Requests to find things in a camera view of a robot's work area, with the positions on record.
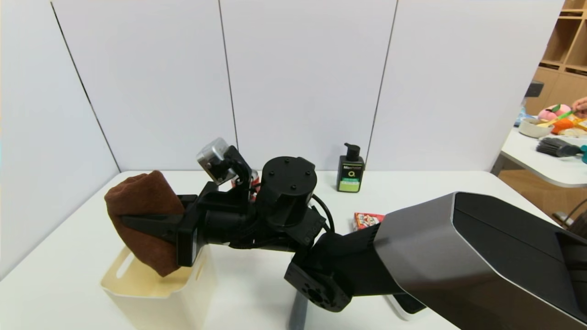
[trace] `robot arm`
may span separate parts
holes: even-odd
[[[354,296],[393,294],[465,329],[587,329],[587,241],[501,200],[454,193],[340,235],[308,207],[309,161],[267,162],[254,203],[251,169],[234,146],[217,139],[198,162],[212,182],[179,196],[183,215],[122,217],[174,243],[180,266],[192,266],[205,244],[289,251],[285,279],[328,311]],[[218,191],[234,177],[234,188]]]

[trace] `brown towel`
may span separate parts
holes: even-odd
[[[121,215],[182,214],[184,208],[163,174],[153,171],[122,181],[104,196],[108,215],[126,246],[140,261],[161,276],[179,269],[175,245],[128,228]]]

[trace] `table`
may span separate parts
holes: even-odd
[[[579,156],[557,158],[536,151],[538,140],[524,136],[513,128],[501,148],[500,159],[492,173],[499,174],[503,157],[556,186],[574,188],[587,186],[587,165]]]
[[[130,330],[130,322],[100,287],[123,243],[103,201],[106,191],[138,171],[119,174],[84,203],[0,282],[0,328]],[[203,171],[164,171],[177,194],[198,194]],[[336,191],[336,172],[318,172],[315,194],[330,208],[340,233],[351,231],[356,211],[389,213],[453,191],[497,196],[552,222],[495,176],[482,171],[367,171],[358,194]],[[205,329],[285,329],[295,290],[284,279],[285,252],[232,250],[212,245],[218,276]],[[355,297],[340,313],[311,303],[306,329],[456,329],[429,313],[402,321],[382,296]]]

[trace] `white plastic basket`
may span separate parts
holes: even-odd
[[[166,277],[124,247],[101,285],[137,329],[200,330],[216,288],[216,274],[208,246],[192,267],[181,267]]]

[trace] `bottle label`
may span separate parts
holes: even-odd
[[[363,177],[363,165],[342,164],[340,175],[340,191],[356,193],[359,191],[361,178]]]

